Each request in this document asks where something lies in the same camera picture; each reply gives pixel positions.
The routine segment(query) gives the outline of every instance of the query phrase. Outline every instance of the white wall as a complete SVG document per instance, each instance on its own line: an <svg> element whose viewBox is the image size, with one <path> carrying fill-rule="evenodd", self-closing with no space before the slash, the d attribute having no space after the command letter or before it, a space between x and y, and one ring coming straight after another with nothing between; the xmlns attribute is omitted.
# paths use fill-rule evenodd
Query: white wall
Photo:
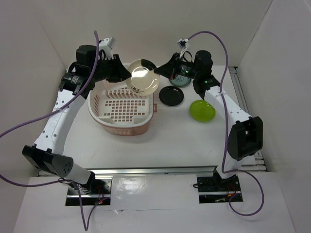
<svg viewBox="0 0 311 233"><path fill-rule="evenodd" d="M238 70L298 233L310 232L310 38L311 0L274 0Z"/></svg>
<svg viewBox="0 0 311 233"><path fill-rule="evenodd" d="M0 132L50 111L64 72L58 55L33 12L23 1L0 7ZM0 139L0 173L28 183L34 172L21 151L32 145L44 122ZM25 188L0 180L1 232L13 231Z"/></svg>
<svg viewBox="0 0 311 233"><path fill-rule="evenodd" d="M202 30L213 31L230 51L237 66L272 0L32 0L34 8L65 65L82 44L114 36L114 52L124 63L145 58L168 61L179 50L176 41ZM222 47L212 36L191 43L193 53L206 49L214 64L223 65Z"/></svg>

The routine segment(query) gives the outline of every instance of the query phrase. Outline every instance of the table surface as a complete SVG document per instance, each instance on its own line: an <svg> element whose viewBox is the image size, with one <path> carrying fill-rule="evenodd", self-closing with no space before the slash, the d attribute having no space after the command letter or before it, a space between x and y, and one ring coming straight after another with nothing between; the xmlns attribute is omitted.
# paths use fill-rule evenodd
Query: table surface
<svg viewBox="0 0 311 233"><path fill-rule="evenodd" d="M272 172L253 173L265 192L265 205L255 216L233 213L228 203L199 204L192 187L195 175L158 175L113 178L111 206L96 207L90 233L294 233L282 191ZM54 181L33 177L30 184ZM258 209L261 195L257 183L239 174L243 202L233 206L243 213ZM85 232L79 206L65 206L67 185L27 188L14 233ZM85 206L85 215L91 206Z"/></svg>
<svg viewBox="0 0 311 233"><path fill-rule="evenodd" d="M224 66L213 66L213 74L220 81ZM72 157L85 168L217 166L225 143L225 121L219 114L208 123L192 119L189 107L200 97L192 84L182 88L184 101L176 107L165 106L158 93L170 85L161 77L160 87L154 93L157 113L149 130L139 136L112 135L95 122L88 112L87 101L77 114L68 134L64 155ZM236 102L237 96L229 72L224 90ZM249 156L247 165L256 164Z"/></svg>

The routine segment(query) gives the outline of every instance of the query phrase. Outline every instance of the dish rack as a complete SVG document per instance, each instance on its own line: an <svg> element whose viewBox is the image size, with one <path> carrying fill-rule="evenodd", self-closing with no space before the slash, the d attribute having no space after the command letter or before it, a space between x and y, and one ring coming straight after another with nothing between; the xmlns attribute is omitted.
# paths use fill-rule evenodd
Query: dish rack
<svg viewBox="0 0 311 233"><path fill-rule="evenodd" d="M93 119L109 133L135 136L145 133L157 111L153 95L138 96L124 83L97 82L88 98Z"/></svg>

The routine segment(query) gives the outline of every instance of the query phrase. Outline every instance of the basket handle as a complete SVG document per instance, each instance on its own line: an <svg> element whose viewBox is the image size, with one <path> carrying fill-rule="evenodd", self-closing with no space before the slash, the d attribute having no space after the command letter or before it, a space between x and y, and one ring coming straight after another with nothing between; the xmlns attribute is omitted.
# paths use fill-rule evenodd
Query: basket handle
<svg viewBox="0 0 311 233"><path fill-rule="evenodd" d="M154 112L157 113L157 104L154 103Z"/></svg>

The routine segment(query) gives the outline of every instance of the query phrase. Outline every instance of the beige plate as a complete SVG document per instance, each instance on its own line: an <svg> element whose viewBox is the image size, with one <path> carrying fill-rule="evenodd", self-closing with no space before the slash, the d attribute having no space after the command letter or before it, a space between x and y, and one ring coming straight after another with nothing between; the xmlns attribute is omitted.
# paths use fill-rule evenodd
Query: beige plate
<svg viewBox="0 0 311 233"><path fill-rule="evenodd" d="M156 91L160 84L160 75L142 66L141 60L133 61L128 67L132 77L127 79L127 87L138 96L148 96Z"/></svg>

